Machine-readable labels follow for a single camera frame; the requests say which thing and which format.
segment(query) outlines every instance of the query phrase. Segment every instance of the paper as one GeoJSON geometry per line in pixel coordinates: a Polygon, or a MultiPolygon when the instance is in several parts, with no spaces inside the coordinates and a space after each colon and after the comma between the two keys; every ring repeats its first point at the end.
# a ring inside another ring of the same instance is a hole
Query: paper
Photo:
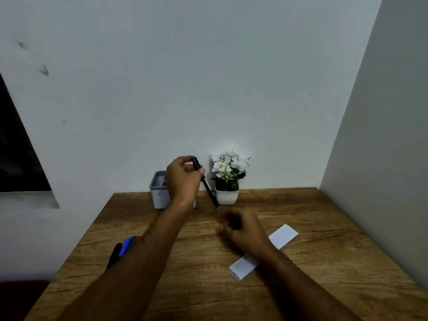
{"type": "MultiPolygon", "coordinates": [[[[269,240],[272,242],[275,248],[281,249],[288,242],[294,239],[296,235],[298,235],[296,231],[294,231],[287,224],[284,224],[269,236],[269,240]]],[[[235,261],[235,263],[229,267],[229,270],[237,280],[241,280],[246,275],[251,273],[258,265],[259,262],[254,257],[246,254],[242,258],[239,258],[237,261],[235,261]]]]}

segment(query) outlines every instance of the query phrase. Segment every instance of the white flower pot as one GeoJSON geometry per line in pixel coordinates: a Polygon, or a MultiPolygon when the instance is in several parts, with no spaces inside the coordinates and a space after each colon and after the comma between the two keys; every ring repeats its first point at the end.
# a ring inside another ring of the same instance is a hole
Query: white flower pot
{"type": "Polygon", "coordinates": [[[215,190],[215,196],[220,205],[233,205],[238,199],[239,190],[237,191],[221,191],[215,190]]]}

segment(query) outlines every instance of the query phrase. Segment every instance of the wooden table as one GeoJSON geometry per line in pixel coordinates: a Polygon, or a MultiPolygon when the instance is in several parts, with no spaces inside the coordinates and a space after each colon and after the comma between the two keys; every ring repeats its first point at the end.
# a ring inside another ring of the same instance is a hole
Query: wooden table
{"type": "MultiPolygon", "coordinates": [[[[299,232],[283,252],[364,319],[428,320],[426,293],[316,188],[242,190],[235,206],[257,212],[268,234],[285,223],[299,232]]],[[[115,244],[142,234],[158,214],[150,193],[114,194],[26,320],[55,320],[104,272],[115,244]]],[[[259,273],[241,282],[231,275],[241,255],[218,228],[218,211],[201,192],[145,320],[281,319],[259,273]]]]}

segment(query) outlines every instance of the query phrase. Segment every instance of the wooden tabletop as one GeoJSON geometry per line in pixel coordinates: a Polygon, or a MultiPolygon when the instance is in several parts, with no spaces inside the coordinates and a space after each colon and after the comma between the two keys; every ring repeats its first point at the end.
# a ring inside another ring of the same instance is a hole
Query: wooden tabletop
{"type": "MultiPolygon", "coordinates": [[[[235,207],[256,212],[268,234],[283,224],[299,232],[282,251],[365,320],[428,320],[427,294],[316,188],[242,190],[235,207]]],[[[55,320],[104,272],[116,243],[159,212],[150,193],[114,194],[26,320],[55,320]]],[[[218,214],[200,192],[144,320],[281,320],[259,268],[240,282],[229,272],[242,254],[219,236],[218,214]]]]}

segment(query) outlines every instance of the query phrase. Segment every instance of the white bin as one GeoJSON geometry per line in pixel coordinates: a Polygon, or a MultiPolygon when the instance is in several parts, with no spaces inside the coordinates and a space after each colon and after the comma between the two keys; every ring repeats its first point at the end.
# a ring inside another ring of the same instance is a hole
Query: white bin
{"type": "MultiPolygon", "coordinates": [[[[167,188],[167,182],[165,181],[164,171],[157,171],[150,183],[150,191],[152,192],[153,205],[156,209],[162,209],[168,206],[171,201],[167,188]]],[[[196,199],[193,202],[193,207],[196,207],[196,199]]]]}

